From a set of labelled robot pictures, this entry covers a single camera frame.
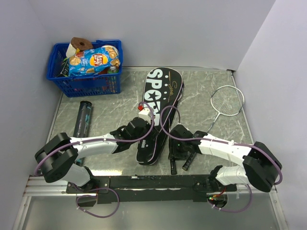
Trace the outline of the silver badminton racket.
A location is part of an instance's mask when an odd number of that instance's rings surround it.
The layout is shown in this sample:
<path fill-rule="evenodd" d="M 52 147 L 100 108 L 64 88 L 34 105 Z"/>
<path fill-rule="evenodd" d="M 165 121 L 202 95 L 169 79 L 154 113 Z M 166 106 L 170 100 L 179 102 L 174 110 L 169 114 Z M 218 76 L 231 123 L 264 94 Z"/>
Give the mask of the silver badminton racket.
<path fill-rule="evenodd" d="M 217 112 L 211 126 L 207 130 L 210 132 L 220 115 L 233 117 L 238 115 L 245 103 L 245 98 L 240 89 L 231 85 L 224 85 L 216 89 L 210 98 L 213 109 Z"/>
<path fill-rule="evenodd" d="M 176 175 L 177 174 L 177 168 L 176 168 L 176 160 L 175 159 L 170 160 L 170 168 L 171 168 L 171 175 Z"/>

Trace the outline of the black SPORT racket bag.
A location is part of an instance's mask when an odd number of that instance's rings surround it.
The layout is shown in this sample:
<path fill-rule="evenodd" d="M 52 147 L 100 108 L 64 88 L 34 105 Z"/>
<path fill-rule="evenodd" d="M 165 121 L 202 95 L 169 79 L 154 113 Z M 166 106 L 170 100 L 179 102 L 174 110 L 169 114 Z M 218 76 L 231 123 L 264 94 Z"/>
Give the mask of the black SPORT racket bag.
<path fill-rule="evenodd" d="M 152 165 L 162 153 L 167 134 L 175 117 L 175 107 L 184 88 L 180 72 L 172 68 L 158 67 L 151 70 L 145 79 L 142 100 L 153 109 L 154 128 L 138 143 L 136 161 L 140 165 Z"/>

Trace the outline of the black shuttlecock tube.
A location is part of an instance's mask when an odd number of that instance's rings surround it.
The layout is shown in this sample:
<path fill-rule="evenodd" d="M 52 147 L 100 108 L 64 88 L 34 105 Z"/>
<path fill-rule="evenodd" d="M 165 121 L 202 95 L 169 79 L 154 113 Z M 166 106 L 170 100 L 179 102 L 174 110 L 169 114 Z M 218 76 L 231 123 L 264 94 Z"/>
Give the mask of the black shuttlecock tube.
<path fill-rule="evenodd" d="M 91 116 L 92 116 L 92 103 L 89 101 L 81 101 L 73 132 L 74 138 L 88 137 Z"/>

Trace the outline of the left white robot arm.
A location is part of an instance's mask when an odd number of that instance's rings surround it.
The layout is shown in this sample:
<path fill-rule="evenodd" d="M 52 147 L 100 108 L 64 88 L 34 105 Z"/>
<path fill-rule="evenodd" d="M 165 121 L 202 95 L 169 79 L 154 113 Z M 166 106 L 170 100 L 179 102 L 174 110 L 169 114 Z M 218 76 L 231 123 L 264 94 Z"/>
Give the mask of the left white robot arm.
<path fill-rule="evenodd" d="M 60 133 L 35 154 L 34 174 L 38 176 L 40 171 L 47 183 L 64 180 L 79 191 L 91 192 L 98 187 L 96 178 L 88 167 L 81 167 L 75 161 L 97 154 L 123 152 L 149 135 L 153 127 L 152 120 L 136 117 L 126 126 L 99 137 L 70 138 Z"/>

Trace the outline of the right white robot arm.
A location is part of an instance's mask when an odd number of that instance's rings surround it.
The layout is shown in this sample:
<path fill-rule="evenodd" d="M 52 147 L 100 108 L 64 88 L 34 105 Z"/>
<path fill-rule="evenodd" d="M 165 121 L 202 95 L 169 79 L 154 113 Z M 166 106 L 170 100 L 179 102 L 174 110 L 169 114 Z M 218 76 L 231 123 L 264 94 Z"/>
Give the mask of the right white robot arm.
<path fill-rule="evenodd" d="M 169 136 L 180 142 L 190 153 L 215 156 L 235 166 L 216 166 L 209 179 L 210 187 L 220 191 L 230 184 L 250 184 L 262 192 L 270 192 L 279 177 L 282 165 L 262 142 L 253 145 L 217 138 L 203 131 L 191 133 L 183 125 L 176 125 Z"/>

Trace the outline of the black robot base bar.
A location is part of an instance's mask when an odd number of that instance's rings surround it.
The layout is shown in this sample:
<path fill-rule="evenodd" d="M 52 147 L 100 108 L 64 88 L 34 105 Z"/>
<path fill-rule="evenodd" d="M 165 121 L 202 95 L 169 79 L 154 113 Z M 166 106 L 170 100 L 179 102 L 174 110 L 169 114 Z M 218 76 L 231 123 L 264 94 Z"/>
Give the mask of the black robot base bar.
<path fill-rule="evenodd" d="M 117 197 L 106 188 L 113 189 L 120 202 L 182 201 L 206 202 L 208 194 L 219 193 L 226 189 L 235 192 L 234 184 L 222 185 L 208 174 L 196 175 L 139 175 L 139 176 L 96 176 L 95 187 L 100 191 L 77 189 L 67 185 L 67 194 L 97 195 L 98 204 L 117 202 Z"/>

